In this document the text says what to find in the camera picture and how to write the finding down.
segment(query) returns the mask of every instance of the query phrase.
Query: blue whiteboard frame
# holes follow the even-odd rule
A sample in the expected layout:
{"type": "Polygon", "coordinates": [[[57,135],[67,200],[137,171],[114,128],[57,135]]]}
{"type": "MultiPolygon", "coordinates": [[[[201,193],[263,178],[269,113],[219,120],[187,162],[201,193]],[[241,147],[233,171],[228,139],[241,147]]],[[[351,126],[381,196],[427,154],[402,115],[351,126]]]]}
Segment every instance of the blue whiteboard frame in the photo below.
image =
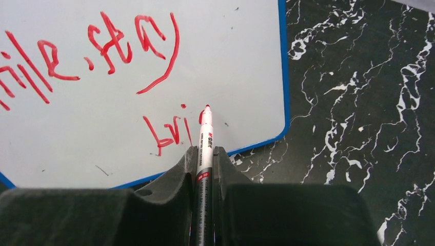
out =
{"type": "MultiPolygon", "coordinates": [[[[287,133],[289,127],[290,127],[290,80],[289,80],[289,71],[288,71],[288,47],[287,47],[287,23],[286,23],[286,6],[285,6],[285,0],[278,0],[278,14],[279,14],[279,21],[280,21],[280,39],[281,39],[281,66],[283,71],[283,91],[284,91],[284,118],[285,118],[285,124],[284,129],[282,132],[276,136],[275,138],[268,139],[263,142],[256,143],[254,145],[246,146],[237,150],[233,150],[231,152],[228,152],[228,155],[237,154],[243,151],[247,151],[256,147],[260,147],[266,144],[269,144],[271,142],[277,141],[285,136],[287,133]]],[[[145,183],[151,180],[154,180],[158,178],[160,175],[162,175],[165,172],[157,173],[154,175],[151,175],[146,178],[138,179],[133,182],[125,183],[120,186],[114,187],[112,189],[122,189],[122,188],[129,188],[134,185],[139,185],[141,183],[145,183]]],[[[16,186],[5,176],[3,173],[0,172],[0,181],[6,185],[7,188],[13,189],[16,188],[16,186]]]]}

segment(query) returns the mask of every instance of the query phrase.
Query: table surface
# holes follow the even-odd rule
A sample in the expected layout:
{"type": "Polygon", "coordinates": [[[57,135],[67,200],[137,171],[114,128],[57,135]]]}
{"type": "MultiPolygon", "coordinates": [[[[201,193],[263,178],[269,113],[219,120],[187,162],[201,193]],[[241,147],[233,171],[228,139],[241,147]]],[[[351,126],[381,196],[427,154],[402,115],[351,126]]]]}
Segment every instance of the table surface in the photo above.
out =
{"type": "Polygon", "coordinates": [[[234,165],[255,182],[351,186],[384,245],[433,245],[433,16],[390,0],[288,0],[287,31],[290,130],[234,165]]]}

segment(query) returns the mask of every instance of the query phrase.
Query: whiteboard surface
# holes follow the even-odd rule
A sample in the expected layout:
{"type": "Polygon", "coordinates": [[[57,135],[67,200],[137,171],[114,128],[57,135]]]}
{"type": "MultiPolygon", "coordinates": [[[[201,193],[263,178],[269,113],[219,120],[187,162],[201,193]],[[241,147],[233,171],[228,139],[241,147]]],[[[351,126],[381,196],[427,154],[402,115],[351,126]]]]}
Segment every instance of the whiteboard surface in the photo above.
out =
{"type": "MultiPolygon", "coordinates": [[[[13,35],[52,88],[3,32],[0,67],[11,68],[26,86],[9,72],[0,73],[14,95],[0,87],[0,100],[10,109],[0,106],[0,171],[15,186],[110,188],[164,172],[190,147],[185,120],[197,145],[198,116],[206,104],[213,111],[215,145],[227,151],[274,139],[288,125],[276,1],[15,0],[1,1],[0,9],[0,29],[13,35]],[[136,94],[168,69],[176,42],[171,13],[179,30],[172,71],[136,94]],[[131,61],[123,62],[115,46],[108,48],[112,74],[88,33],[89,25],[100,30],[91,34],[101,47],[111,40],[103,15],[124,35],[118,41],[122,54],[128,54],[127,42],[132,53],[131,61]],[[164,34],[165,40],[151,22],[139,22],[166,59],[142,47],[135,28],[138,15],[152,17],[164,34]],[[40,40],[57,48],[55,73],[80,79],[50,76],[40,40]],[[92,71],[84,57],[93,63],[92,71]],[[143,116],[159,139],[174,141],[161,156],[143,116]],[[178,144],[165,128],[174,128],[175,116],[178,144]]],[[[52,49],[43,47],[53,62],[52,49]]]]}

